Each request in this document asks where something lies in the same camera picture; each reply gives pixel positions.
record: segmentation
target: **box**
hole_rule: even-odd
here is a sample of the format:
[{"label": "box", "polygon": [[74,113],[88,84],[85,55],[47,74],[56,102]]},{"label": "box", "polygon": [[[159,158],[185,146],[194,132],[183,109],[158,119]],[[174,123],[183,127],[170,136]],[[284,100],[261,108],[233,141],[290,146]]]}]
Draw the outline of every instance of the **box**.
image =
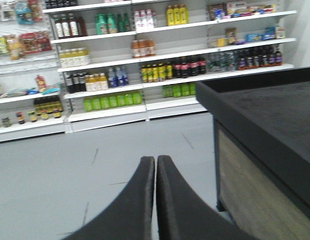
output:
[{"label": "box", "polygon": [[233,1],[226,3],[227,15],[245,12],[247,10],[247,1]]}]

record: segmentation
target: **wall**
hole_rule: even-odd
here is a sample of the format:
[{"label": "wall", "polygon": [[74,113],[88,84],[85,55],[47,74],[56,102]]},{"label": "wall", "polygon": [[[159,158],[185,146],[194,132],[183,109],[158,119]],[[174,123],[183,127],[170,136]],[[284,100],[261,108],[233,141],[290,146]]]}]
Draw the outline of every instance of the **wall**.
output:
[{"label": "wall", "polygon": [[284,61],[296,68],[310,67],[310,0],[286,0],[287,10],[297,14],[285,18],[286,35],[297,42],[286,43]]}]

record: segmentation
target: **black countertop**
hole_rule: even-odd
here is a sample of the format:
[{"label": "black countertop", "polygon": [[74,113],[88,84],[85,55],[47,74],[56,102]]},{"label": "black countertop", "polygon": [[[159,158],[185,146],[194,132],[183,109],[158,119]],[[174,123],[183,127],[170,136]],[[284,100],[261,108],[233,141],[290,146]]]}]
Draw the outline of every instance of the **black countertop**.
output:
[{"label": "black countertop", "polygon": [[310,68],[200,82],[197,99],[310,208]]}]

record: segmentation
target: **gray floor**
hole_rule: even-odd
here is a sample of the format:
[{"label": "gray floor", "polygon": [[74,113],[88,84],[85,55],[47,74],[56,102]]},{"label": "gray floor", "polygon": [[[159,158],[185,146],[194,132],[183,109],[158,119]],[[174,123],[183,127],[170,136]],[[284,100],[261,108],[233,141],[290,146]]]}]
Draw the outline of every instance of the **gray floor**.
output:
[{"label": "gray floor", "polygon": [[215,208],[209,113],[0,143],[0,240],[64,238],[107,207],[142,156],[158,155]]}]

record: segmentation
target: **hanging snack bag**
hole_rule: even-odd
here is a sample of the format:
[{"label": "hanging snack bag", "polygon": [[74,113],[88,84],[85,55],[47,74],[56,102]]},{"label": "hanging snack bag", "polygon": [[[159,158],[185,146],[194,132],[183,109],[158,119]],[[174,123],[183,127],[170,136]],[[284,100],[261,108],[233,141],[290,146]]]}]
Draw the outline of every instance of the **hanging snack bag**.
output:
[{"label": "hanging snack bag", "polygon": [[16,5],[16,17],[19,24],[33,24],[33,16],[31,9],[28,8],[26,2],[18,2]]},{"label": "hanging snack bag", "polygon": [[39,52],[36,35],[34,32],[19,35],[19,41],[23,46],[25,54],[35,54]]},{"label": "hanging snack bag", "polygon": [[45,52],[52,50],[51,41],[47,31],[35,32],[35,37],[37,41],[38,51]]},{"label": "hanging snack bag", "polygon": [[0,55],[4,55],[4,54],[8,54],[9,53],[9,49],[8,46],[6,44],[6,39],[5,37],[1,36],[0,37]]},{"label": "hanging snack bag", "polygon": [[15,1],[4,1],[1,5],[1,20],[15,20],[14,5]]},{"label": "hanging snack bag", "polygon": [[19,41],[17,35],[6,35],[7,47],[9,50],[9,55],[11,60],[18,60],[24,56],[23,46]]},{"label": "hanging snack bag", "polygon": [[43,13],[38,0],[28,0],[31,14],[34,21],[43,20]]},{"label": "hanging snack bag", "polygon": [[46,90],[45,78],[43,76],[37,75],[35,80],[36,80],[39,92],[40,93],[44,92]]}]

